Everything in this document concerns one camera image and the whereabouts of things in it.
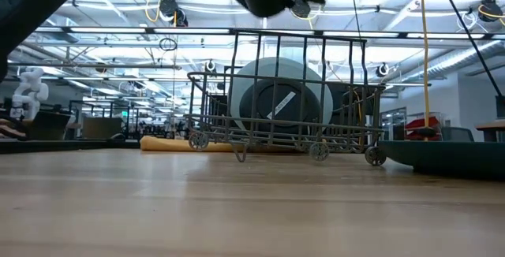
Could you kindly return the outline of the large light blue plate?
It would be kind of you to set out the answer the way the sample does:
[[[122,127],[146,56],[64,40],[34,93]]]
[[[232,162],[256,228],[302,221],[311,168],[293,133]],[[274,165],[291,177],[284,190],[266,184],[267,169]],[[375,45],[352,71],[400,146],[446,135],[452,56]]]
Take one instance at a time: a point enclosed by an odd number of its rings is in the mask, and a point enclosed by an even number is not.
[[[306,86],[320,100],[320,115],[316,122],[327,125],[331,121],[334,104],[331,91],[326,84],[321,84],[321,76],[310,68],[305,68],[300,62],[289,58],[261,58],[259,61],[252,61],[239,69],[233,78],[233,86],[230,89],[230,116],[235,119],[234,123],[242,130],[250,129],[249,119],[251,117],[241,117],[239,106],[244,93],[253,86],[253,93],[256,94],[256,85],[259,80],[273,80],[274,91],[278,80],[296,80],[302,83],[301,94],[304,94]],[[252,101],[252,114],[256,108],[255,95]],[[261,132],[274,130],[274,125],[259,123],[257,128]]]

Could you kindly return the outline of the black plate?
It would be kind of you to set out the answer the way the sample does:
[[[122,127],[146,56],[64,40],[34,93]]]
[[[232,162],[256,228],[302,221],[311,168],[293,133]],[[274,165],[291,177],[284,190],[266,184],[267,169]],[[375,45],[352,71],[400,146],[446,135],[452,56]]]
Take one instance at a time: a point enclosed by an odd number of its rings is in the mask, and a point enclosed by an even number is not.
[[[259,80],[256,94],[251,86],[242,96],[239,114],[241,117],[251,117],[252,101],[256,96],[256,117],[271,120],[275,112],[275,120],[289,121],[289,124],[274,123],[274,131],[282,133],[298,133],[299,121],[316,122],[320,115],[320,100],[308,86],[301,94],[302,83],[296,80],[278,80],[274,91],[273,80]]]

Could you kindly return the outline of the red storage bins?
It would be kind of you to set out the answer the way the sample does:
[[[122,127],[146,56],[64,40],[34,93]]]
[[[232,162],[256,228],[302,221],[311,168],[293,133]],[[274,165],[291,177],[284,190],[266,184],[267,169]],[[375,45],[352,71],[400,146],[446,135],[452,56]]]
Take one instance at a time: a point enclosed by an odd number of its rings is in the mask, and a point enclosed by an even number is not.
[[[405,140],[430,140],[439,141],[441,139],[440,122],[431,116],[428,119],[428,125],[425,125],[425,119],[414,119],[405,125]]]

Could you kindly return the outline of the yellow-orange folded towel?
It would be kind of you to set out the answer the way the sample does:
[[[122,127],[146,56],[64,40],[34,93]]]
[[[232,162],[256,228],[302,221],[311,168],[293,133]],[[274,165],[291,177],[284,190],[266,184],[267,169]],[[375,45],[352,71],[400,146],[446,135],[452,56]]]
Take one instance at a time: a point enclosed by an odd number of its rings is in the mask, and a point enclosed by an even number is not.
[[[168,151],[168,152],[190,152],[194,151],[189,146],[188,140],[173,140],[144,136],[140,139],[140,149],[142,151]],[[233,148],[227,143],[210,143],[204,152],[233,152]]]

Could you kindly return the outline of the grey chair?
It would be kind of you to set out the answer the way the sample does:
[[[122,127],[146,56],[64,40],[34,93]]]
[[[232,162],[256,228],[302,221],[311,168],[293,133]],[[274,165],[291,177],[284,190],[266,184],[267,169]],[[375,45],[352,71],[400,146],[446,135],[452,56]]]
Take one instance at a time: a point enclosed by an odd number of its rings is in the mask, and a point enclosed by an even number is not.
[[[459,127],[442,127],[441,128],[442,141],[451,142],[473,142],[473,134],[467,128]]]

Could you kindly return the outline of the wooden top workbench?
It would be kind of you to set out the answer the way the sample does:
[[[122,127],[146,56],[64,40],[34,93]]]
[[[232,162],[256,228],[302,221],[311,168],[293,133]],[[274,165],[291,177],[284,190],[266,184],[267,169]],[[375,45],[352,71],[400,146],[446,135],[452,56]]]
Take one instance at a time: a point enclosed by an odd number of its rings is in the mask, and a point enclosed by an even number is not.
[[[483,132],[484,142],[498,142],[498,133],[505,132],[505,120],[477,125],[476,130]]]

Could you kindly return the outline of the brown cardboard box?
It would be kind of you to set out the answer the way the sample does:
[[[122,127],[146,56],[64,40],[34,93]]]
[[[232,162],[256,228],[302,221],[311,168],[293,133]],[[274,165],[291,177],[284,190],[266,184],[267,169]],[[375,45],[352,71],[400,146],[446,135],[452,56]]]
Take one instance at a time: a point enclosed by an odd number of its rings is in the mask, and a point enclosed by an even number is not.
[[[89,140],[105,140],[122,131],[122,119],[119,117],[85,117],[82,137]]]

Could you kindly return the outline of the black laptop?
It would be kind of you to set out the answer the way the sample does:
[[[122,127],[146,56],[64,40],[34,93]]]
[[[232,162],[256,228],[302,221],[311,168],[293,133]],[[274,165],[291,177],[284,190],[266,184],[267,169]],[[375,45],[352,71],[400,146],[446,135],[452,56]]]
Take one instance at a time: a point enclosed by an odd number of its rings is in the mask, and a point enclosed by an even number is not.
[[[75,117],[48,111],[39,111],[32,120],[24,121],[28,128],[30,140],[63,140],[68,124],[72,124]]]

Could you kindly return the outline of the person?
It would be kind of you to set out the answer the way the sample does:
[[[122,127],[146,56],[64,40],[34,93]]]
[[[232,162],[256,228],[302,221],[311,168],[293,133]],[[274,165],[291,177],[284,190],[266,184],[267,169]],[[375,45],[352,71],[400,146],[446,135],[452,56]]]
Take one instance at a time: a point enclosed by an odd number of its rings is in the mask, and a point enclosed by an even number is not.
[[[6,119],[0,119],[0,134],[9,138],[17,138],[23,136],[23,134],[14,129],[13,124]]]

